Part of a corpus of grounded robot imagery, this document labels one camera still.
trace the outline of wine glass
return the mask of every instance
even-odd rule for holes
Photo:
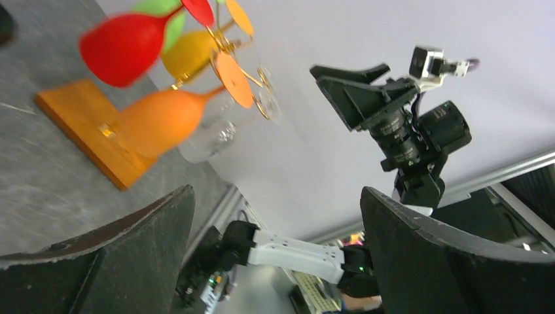
[[[279,125],[281,111],[275,97],[261,89],[258,102],[270,120]],[[233,145],[239,129],[260,119],[259,109],[245,111],[231,97],[210,107],[212,113],[205,114],[196,131],[179,145],[179,152],[188,162],[206,162],[219,156]]]
[[[181,0],[142,0],[137,2],[133,7],[132,11],[148,14],[148,15],[166,15],[173,9],[181,5]],[[164,45],[162,47],[162,53],[165,53],[170,49],[177,39],[183,32],[183,27],[185,26],[185,13],[180,12],[173,16],[167,26],[166,33],[164,35]]]
[[[200,25],[210,27],[214,24],[214,13],[208,0],[181,0],[181,4]]]
[[[127,87],[154,64],[166,24],[182,8],[179,5],[165,16],[129,13],[109,18],[81,37],[81,57],[104,83]]]
[[[124,143],[138,154],[155,157],[178,145],[189,137],[201,121],[204,107],[216,95],[227,90],[236,99],[250,95],[241,68],[233,57],[221,52],[215,66],[222,86],[206,94],[183,90],[162,90],[125,108],[119,119],[104,125],[101,131],[107,137],[121,135]]]
[[[239,40],[230,41],[225,37],[224,33],[232,26],[237,25],[252,40],[253,26],[243,9],[235,0],[227,1],[226,7],[230,12],[231,20],[224,26],[220,26],[220,3],[217,3],[217,28],[215,30],[207,27],[207,31],[192,31],[184,34],[171,49],[162,55],[162,63],[168,73],[174,77],[176,87],[180,88],[182,85],[192,82],[206,70],[210,64],[210,55],[213,50],[235,53],[237,49],[246,46]]]

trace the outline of orange disc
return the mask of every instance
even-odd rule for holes
[[[231,97],[242,107],[250,108],[253,105],[253,92],[247,77],[233,57],[225,52],[218,53],[216,71]]]

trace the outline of wooden base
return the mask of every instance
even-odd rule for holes
[[[116,121],[119,112],[91,80],[39,92],[35,102],[120,190],[157,160],[130,150],[119,136],[102,134],[101,126]]]

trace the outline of gray table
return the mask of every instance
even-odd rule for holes
[[[79,57],[79,35],[101,21],[93,0],[0,0],[18,38],[0,49],[0,255],[36,251],[134,212],[178,186],[193,186],[192,234],[227,189],[208,164],[176,150],[129,191],[120,192],[40,111],[39,90],[93,77]],[[118,90],[95,81],[119,109],[156,90],[144,78]]]

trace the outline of white wall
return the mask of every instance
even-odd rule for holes
[[[479,71],[447,80],[423,102],[424,111],[451,99],[471,127],[472,143],[444,170],[450,185],[555,144],[552,1],[238,1],[257,36],[240,63],[253,72],[258,56],[269,68],[284,121],[242,129],[212,165],[277,232],[320,234],[360,219],[364,185],[391,192],[394,173],[382,173],[383,155],[369,135],[345,129],[308,72],[316,63],[362,69],[387,62],[397,77],[416,44],[480,58]],[[99,0],[107,12],[133,2]],[[197,28],[191,18],[187,24]],[[171,83],[161,66],[150,75],[161,88]],[[214,84],[207,73],[191,89]]]

